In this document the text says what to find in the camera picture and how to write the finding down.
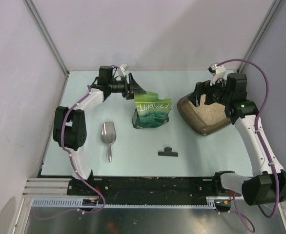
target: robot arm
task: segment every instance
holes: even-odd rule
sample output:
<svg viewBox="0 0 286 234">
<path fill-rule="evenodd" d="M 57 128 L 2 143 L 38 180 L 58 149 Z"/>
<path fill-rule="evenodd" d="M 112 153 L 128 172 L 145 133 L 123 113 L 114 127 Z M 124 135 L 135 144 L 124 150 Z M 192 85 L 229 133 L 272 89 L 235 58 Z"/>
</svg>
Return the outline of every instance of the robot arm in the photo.
<svg viewBox="0 0 286 234">
<path fill-rule="evenodd" d="M 77 179 L 77 173 L 83 179 L 88 179 L 91 174 L 91 168 L 87 163 L 87 157 L 84 149 L 86 141 L 86 123 L 85 113 L 92 111 L 97 105 L 104 102 L 111 93 L 121 93 L 122 96 L 129 100 L 134 98 L 134 94 L 146 94 L 146 91 L 141 88 L 133 79 L 132 74 L 129 73 L 129 82 L 125 71 L 128 69 L 127 64 L 121 65 L 118 73 L 121 77 L 116 80 L 113 76 L 112 66 L 101 66 L 99 69 L 99 76 L 96 77 L 93 84 L 89 87 L 89 92 L 78 102 L 71 110 L 66 122 L 71 122 L 71 126 L 65 125 L 64 130 L 64 146 L 69 151 L 69 156 L 72 159 L 73 165 L 76 169 L 73 176 Z M 59 106 L 55 110 L 53 139 L 61 145 L 61 130 L 64 125 L 64 118 L 70 109 L 68 107 Z"/>
<path fill-rule="evenodd" d="M 258 109 L 253 101 L 247 99 L 246 75 L 231 73 L 228 74 L 225 81 L 219 75 L 216 78 L 216 74 L 224 75 L 223 66 L 213 64 L 208 70 L 214 76 L 214 81 L 198 82 L 188 99 L 195 106 L 199 106 L 201 95 L 206 94 L 206 105 L 217 102 L 225 106 L 226 117 L 231 119 L 232 124 L 235 125 L 244 141 L 254 176 L 249 178 L 229 171 L 216 173 L 215 177 L 220 181 L 220 188 L 231 189 L 242 194 L 248 205 L 273 203 L 275 201 L 274 174 L 257 134 L 257 131 L 260 131 L 278 174 L 279 201 L 284 201 L 286 199 L 286 172 L 267 141 L 260 118 L 258 120 L 259 129 L 255 129 L 254 124 Z"/>
</svg>

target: metal floor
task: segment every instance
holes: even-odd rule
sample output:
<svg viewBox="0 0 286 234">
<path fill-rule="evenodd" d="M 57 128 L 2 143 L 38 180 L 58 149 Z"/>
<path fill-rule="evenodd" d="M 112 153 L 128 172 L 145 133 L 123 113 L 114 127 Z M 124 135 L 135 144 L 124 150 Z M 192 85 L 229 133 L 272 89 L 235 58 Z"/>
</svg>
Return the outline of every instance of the metal floor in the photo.
<svg viewBox="0 0 286 234">
<path fill-rule="evenodd" d="M 238 200 L 243 214 L 251 219 L 259 234 L 286 234 L 280 214 L 265 218 L 258 207 Z M 247 234 L 236 214 L 218 215 L 203 209 L 104 209 L 98 214 L 76 211 L 48 221 L 37 220 L 66 208 L 33 207 L 26 234 Z"/>
</svg>

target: metal scoop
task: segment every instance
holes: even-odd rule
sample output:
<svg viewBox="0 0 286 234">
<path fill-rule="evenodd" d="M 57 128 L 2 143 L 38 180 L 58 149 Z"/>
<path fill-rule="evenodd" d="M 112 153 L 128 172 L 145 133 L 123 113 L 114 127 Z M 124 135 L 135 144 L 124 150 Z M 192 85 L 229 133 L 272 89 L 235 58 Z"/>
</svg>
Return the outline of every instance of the metal scoop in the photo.
<svg viewBox="0 0 286 234">
<path fill-rule="evenodd" d="M 109 162 L 112 162 L 111 145 L 115 143 L 116 137 L 114 122 L 105 122 L 102 126 L 101 139 L 103 143 L 107 144 L 107 157 Z"/>
</svg>

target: cable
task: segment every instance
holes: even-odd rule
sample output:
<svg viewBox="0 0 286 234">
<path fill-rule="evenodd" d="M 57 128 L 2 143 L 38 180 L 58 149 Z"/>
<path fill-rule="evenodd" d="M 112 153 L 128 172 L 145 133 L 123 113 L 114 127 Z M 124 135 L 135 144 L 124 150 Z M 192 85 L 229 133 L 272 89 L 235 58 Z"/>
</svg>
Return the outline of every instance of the cable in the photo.
<svg viewBox="0 0 286 234">
<path fill-rule="evenodd" d="M 114 77 L 114 80 L 116 80 L 118 77 L 121 77 L 121 79 L 123 78 L 122 76 L 116 76 L 116 77 Z"/>
<path fill-rule="evenodd" d="M 265 141 L 264 141 L 264 139 L 263 139 L 263 137 L 261 135 L 261 132 L 259 131 L 259 118 L 260 118 L 260 115 L 263 112 L 263 109 L 264 109 L 264 107 L 266 105 L 266 101 L 267 101 L 268 96 L 269 96 L 269 82 L 268 82 L 268 78 L 267 78 L 265 72 L 257 64 L 255 64 L 255 63 L 253 63 L 253 62 L 251 62 L 249 60 L 246 60 L 246 59 L 234 58 L 234 59 L 230 59 L 230 60 L 226 60 L 226 61 L 223 61 L 221 63 L 218 63 L 217 66 L 221 66 L 221 65 L 223 65 L 225 63 L 233 62 L 233 61 L 240 61 L 240 62 L 245 62 L 245 63 L 253 65 L 254 67 L 256 67 L 261 72 L 261 74 L 263 75 L 263 77 L 265 79 L 265 82 L 266 82 L 266 95 L 265 95 L 265 99 L 264 99 L 264 101 L 263 101 L 263 103 L 262 103 L 262 105 L 261 105 L 261 107 L 259 109 L 259 113 L 258 113 L 258 115 L 255 118 L 255 130 L 256 130 L 256 134 L 257 134 L 257 136 L 259 138 L 259 141 L 260 141 L 260 143 L 261 143 L 261 145 L 262 145 L 262 147 L 263 147 L 263 149 L 264 149 L 264 151 L 266 153 L 266 157 L 267 157 L 267 159 L 269 161 L 269 164 L 271 166 L 271 170 L 272 170 L 273 175 L 274 175 L 274 179 L 275 179 L 275 202 L 274 202 L 273 211 L 272 211 L 272 213 L 270 215 L 267 215 L 260 205 L 258 205 L 258 207 L 259 207 L 261 213 L 265 217 L 273 218 L 276 215 L 277 211 L 278 211 L 278 205 L 279 205 L 279 200 L 280 200 L 280 184 L 279 184 L 278 174 L 276 172 L 276 169 L 275 169 L 272 157 L 270 155 L 269 149 L 267 148 L 266 143 L 265 143 Z"/>
<path fill-rule="evenodd" d="M 219 79 L 217 79 L 216 83 L 218 83 L 220 80 L 222 82 L 222 87 L 224 88 L 225 87 L 225 79 L 219 78 Z"/>
<path fill-rule="evenodd" d="M 220 211 L 218 211 L 217 208 L 216 208 L 216 212 L 218 212 L 218 214 L 236 214 L 236 215 L 239 214 L 237 211 L 220 212 Z M 247 228 L 247 230 L 249 230 L 251 233 L 255 233 L 256 232 L 256 228 L 255 228 L 255 225 L 251 222 L 251 220 L 244 214 L 240 214 L 240 215 L 241 215 L 242 218 L 246 219 L 248 221 L 248 223 L 250 223 L 250 225 L 252 226 L 252 230 L 251 230 L 247 225 L 245 226 L 245 222 L 243 222 L 243 224 Z"/>
<path fill-rule="evenodd" d="M 87 85 L 89 92 L 91 92 L 91 89 L 92 89 L 93 85 L 95 84 L 95 82 L 96 82 L 97 80 L 98 80 L 98 77 L 96 77 L 96 78 L 94 79 L 94 81 L 92 82 L 91 85 Z"/>
<path fill-rule="evenodd" d="M 111 65 L 111 66 L 116 69 L 115 72 L 114 72 L 114 74 L 113 74 L 113 78 L 114 78 L 114 77 L 115 77 L 115 74 L 116 74 L 116 72 L 117 72 L 117 69 L 118 69 L 119 67 L 117 67 L 116 65 Z"/>
<path fill-rule="evenodd" d="M 234 201 L 234 206 L 235 206 L 235 209 L 236 209 L 235 212 L 236 212 L 236 214 L 239 216 L 239 218 L 240 218 L 241 222 L 243 223 L 243 225 L 244 225 L 244 226 L 246 227 L 246 229 L 249 230 L 251 233 L 255 233 L 255 232 L 256 232 L 256 229 L 255 229 L 255 226 L 253 225 L 253 223 L 249 220 L 249 218 L 247 218 L 244 214 L 242 214 L 242 213 L 239 211 L 239 209 L 238 209 L 238 206 L 237 206 L 237 204 L 236 204 L 236 193 L 234 193 L 234 195 L 233 195 L 233 201 Z M 248 225 L 247 225 L 247 223 L 245 222 L 244 219 L 246 219 L 246 220 L 251 224 L 253 230 L 251 230 L 251 229 L 248 227 Z"/>
<path fill-rule="evenodd" d="M 229 193 L 230 193 L 230 201 L 233 201 L 234 200 L 234 193 L 232 190 L 229 190 Z"/>
</svg>

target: black clip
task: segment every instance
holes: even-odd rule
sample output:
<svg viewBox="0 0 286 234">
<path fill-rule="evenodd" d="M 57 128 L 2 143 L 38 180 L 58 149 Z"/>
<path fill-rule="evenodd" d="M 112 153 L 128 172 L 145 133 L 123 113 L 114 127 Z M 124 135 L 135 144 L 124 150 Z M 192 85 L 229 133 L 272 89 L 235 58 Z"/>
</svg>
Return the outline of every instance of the black clip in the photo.
<svg viewBox="0 0 286 234">
<path fill-rule="evenodd" d="M 172 152 L 172 148 L 166 147 L 164 148 L 164 151 L 159 151 L 158 152 L 159 156 L 170 156 L 170 157 L 177 157 L 179 154 L 178 152 Z"/>
</svg>

